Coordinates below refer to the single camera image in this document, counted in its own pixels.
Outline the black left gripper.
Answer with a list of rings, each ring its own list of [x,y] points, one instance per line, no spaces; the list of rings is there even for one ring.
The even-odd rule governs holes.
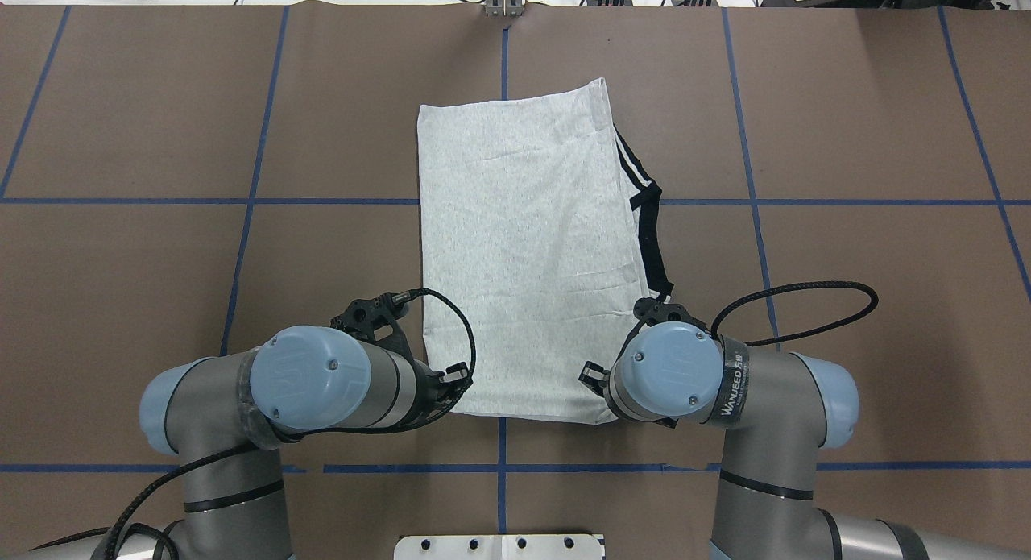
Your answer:
[[[463,392],[471,385],[467,362],[433,371],[413,357],[399,325],[411,299],[409,293],[357,299],[331,319],[331,328],[356,339],[371,362],[371,387],[336,428],[423,428],[443,413],[448,392]]]

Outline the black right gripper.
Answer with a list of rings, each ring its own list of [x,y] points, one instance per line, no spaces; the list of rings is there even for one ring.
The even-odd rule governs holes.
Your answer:
[[[583,364],[578,381],[604,395],[618,418],[673,428],[711,418],[711,336],[685,307],[640,300],[634,326],[611,369]]]

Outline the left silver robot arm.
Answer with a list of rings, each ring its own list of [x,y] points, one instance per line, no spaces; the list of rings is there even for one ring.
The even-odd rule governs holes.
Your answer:
[[[156,376],[139,405],[152,449],[178,465],[110,527],[23,559],[293,559],[282,447],[321,433],[384,435],[444,417],[476,359],[442,370],[415,359],[399,321],[428,288],[357,299],[327,326],[289,326],[248,351]]]

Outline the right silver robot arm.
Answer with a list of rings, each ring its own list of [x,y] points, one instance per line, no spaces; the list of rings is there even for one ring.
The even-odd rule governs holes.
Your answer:
[[[814,505],[818,451],[853,436],[857,385],[838,364],[740,341],[681,305],[641,298],[614,364],[583,365],[579,383],[616,417],[724,431],[711,559],[1027,559],[999,548]]]

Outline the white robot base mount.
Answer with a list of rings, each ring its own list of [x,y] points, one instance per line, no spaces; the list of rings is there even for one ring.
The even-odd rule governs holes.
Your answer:
[[[403,537],[394,559],[605,559],[602,535],[588,533]]]

